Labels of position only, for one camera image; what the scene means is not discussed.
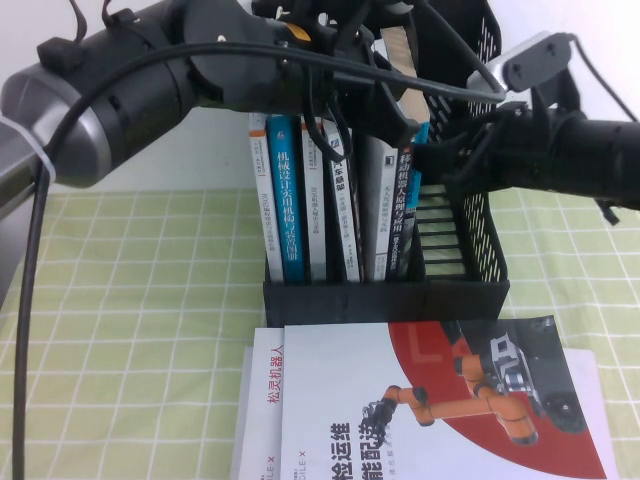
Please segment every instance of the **red graphic on book cover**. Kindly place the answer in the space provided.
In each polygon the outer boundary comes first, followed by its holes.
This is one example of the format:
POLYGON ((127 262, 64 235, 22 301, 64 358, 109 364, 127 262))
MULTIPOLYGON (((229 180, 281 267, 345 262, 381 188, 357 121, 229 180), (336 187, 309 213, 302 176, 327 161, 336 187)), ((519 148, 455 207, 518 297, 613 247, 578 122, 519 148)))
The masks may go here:
MULTIPOLYGON (((426 406, 414 409, 414 413, 425 428, 435 420, 445 421, 478 446, 524 467, 570 478, 606 478, 577 396, 572 404, 575 390, 570 377, 565 382, 565 391, 556 391, 562 390, 562 386, 556 385, 562 379, 553 378, 553 370, 567 368, 557 338, 560 357, 553 361, 541 358, 544 352, 531 354, 535 348, 548 350, 550 342, 520 348, 509 335, 492 339, 491 362, 486 355, 482 357, 472 351, 469 346, 472 340, 464 335, 452 339, 438 322, 391 324, 389 332, 398 361, 413 388, 392 386, 385 396, 394 403, 410 406, 418 405, 424 396, 422 404, 426 406), (474 377, 476 370, 496 367, 499 348, 505 351, 509 348, 514 358, 507 361, 509 358, 505 356, 497 367, 497 377, 503 374, 499 385, 474 377), (516 353, 522 373, 511 368, 518 363, 516 353), (550 374, 535 377, 531 371, 541 362, 547 371, 551 368, 550 374)), ((521 336, 520 343, 530 343, 527 337, 521 336)))

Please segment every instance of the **book cover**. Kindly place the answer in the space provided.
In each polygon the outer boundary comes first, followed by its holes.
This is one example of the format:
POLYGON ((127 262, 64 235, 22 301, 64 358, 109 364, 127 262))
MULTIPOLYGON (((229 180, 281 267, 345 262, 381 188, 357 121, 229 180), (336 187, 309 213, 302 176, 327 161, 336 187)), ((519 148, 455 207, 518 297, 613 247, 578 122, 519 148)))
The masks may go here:
MULTIPOLYGON (((336 125, 322 121, 327 141, 337 151, 344 153, 342 140, 336 125)), ((347 282, 362 281, 360 228, 356 203, 355 179, 347 159, 341 162, 326 162, 331 179, 331 190, 339 226, 342 257, 347 282)))
MULTIPOLYGON (((318 128, 322 122, 316 119, 318 128)), ((312 282, 327 279, 327 243, 324 212, 324 169, 322 153, 307 131, 304 118, 300 121, 302 162, 307 205, 307 237, 309 241, 309 273, 312 282)))
POLYGON ((238 416, 236 417, 236 432, 233 437, 233 452, 231 453, 231 470, 229 473, 231 480, 240 480, 240 460, 242 459, 244 429, 247 424, 247 409, 249 408, 252 359, 253 348, 244 347, 242 377, 240 378, 240 398, 238 399, 238 416))
POLYGON ((281 479, 605 478, 553 317, 285 329, 281 479))
POLYGON ((257 328, 239 478, 280 478, 284 332, 257 328))
POLYGON ((278 207, 278 224, 287 283, 304 282, 302 219, 298 203, 298 175, 295 161, 295 135, 292 119, 272 115, 267 120, 273 184, 278 207))
POLYGON ((271 177, 271 159, 267 144, 267 116, 262 113, 249 114, 249 140, 253 169, 256 175, 258 203, 264 232, 264 245, 267 251, 267 264, 272 282, 284 281, 280 234, 278 232, 277 205, 273 194, 271 177))

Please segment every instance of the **green checkered tablecloth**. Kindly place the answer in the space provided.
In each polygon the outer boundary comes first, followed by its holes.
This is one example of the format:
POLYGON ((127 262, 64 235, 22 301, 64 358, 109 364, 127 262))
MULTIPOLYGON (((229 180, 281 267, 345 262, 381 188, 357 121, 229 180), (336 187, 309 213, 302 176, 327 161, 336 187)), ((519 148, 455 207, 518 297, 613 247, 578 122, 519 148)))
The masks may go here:
MULTIPOLYGON (((596 352, 623 478, 640 478, 640 218, 492 197, 505 317, 554 314, 596 352)), ((29 478, 227 479, 241 363, 264 323, 255 191, 53 196, 30 350, 29 478)), ((9 478, 13 289, 0 315, 0 478, 9 478)))

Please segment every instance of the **cable clip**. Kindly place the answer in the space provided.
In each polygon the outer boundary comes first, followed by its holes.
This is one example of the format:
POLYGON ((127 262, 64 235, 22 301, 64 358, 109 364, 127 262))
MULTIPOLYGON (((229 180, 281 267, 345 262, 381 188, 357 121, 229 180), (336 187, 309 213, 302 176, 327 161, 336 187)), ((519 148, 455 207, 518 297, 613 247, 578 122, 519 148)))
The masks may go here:
POLYGON ((49 185, 53 185, 56 182, 56 169, 53 166, 53 162, 49 158, 49 155, 47 155, 44 148, 40 145, 40 142, 38 142, 38 139, 22 125, 2 115, 0 115, 0 123, 4 123, 7 127, 18 132, 29 146, 31 146, 36 155, 38 155, 38 158, 40 158, 44 168, 49 171, 49 185))

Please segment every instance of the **black book organizer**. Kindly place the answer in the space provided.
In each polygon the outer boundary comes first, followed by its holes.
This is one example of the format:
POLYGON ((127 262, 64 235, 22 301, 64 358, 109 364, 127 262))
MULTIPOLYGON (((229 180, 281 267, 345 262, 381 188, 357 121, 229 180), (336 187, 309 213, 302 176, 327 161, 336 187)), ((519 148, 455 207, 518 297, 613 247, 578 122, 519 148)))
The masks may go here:
MULTIPOLYGON (((458 2, 455 2, 458 10, 454 11, 450 10, 450 3, 440 3, 442 13, 483 61, 499 55, 500 30, 486 0, 469 1, 464 11, 459 10, 458 2)), ((416 15, 412 21, 420 26, 423 19, 416 15)), ((424 58, 420 57, 420 76, 464 86, 472 73, 470 69, 465 66, 444 72, 441 69, 442 65, 450 64, 451 58, 456 58, 455 51, 450 51, 441 39, 430 38, 431 29, 418 28, 417 31, 420 51, 429 52, 424 58)), ((427 103, 431 109, 430 142, 440 141, 444 125, 451 120, 479 115, 490 108, 442 97, 427 97, 427 103)), ((509 291, 509 281, 488 195, 473 195, 449 203, 464 275, 430 277, 416 229, 407 281, 283 285, 271 283, 267 275, 264 302, 268 326, 497 318, 509 291)))

